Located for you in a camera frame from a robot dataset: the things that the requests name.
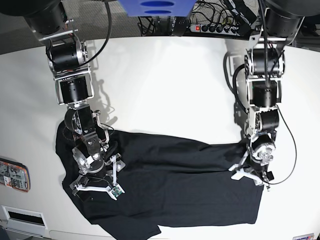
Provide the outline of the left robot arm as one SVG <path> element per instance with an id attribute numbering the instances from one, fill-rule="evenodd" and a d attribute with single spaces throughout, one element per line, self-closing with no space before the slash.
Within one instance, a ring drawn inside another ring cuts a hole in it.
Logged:
<path id="1" fill-rule="evenodd" d="M 246 115 L 246 150 L 228 170 L 233 180 L 244 177 L 267 189 L 274 184 L 268 170 L 276 151 L 277 128 L 282 119 L 281 80 L 286 71 L 285 47 L 295 40 L 306 17 L 320 13 L 318 0 L 260 0 L 259 24 L 250 34 L 244 64 L 232 76 L 235 102 Z"/>

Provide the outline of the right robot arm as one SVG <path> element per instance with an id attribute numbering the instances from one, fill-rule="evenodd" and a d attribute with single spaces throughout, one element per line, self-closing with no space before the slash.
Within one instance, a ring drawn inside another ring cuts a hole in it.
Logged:
<path id="1" fill-rule="evenodd" d="M 52 72 L 56 99 L 67 111 L 64 125 L 73 140 L 72 156 L 78 177 L 70 184 L 73 195 L 103 192 L 116 200 L 124 193 L 117 174 L 125 167 L 118 144 L 110 141 L 108 126 L 101 122 L 99 110 L 88 100 L 95 95 L 87 44 L 80 40 L 73 21 L 60 0 L 3 0 L 0 11 L 22 17 L 35 38 L 45 46 Z"/>

